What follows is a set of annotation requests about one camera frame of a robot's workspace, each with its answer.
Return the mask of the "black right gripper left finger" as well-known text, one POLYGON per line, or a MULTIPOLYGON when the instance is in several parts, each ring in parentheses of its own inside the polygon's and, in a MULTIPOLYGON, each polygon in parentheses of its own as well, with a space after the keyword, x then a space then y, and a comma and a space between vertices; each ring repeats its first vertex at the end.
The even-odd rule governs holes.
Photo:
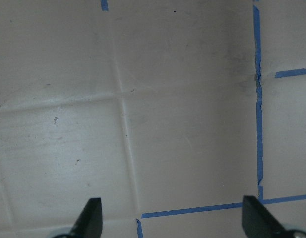
POLYGON ((90 198, 71 228, 69 238, 100 238, 103 231, 101 198, 90 198))

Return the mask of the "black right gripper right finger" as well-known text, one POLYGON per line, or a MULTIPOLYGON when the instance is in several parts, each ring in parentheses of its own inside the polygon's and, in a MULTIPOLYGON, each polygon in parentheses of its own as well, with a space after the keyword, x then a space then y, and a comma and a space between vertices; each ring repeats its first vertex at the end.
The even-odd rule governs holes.
POLYGON ((306 238, 306 232, 286 229, 255 196, 242 201, 242 229, 248 238, 306 238))

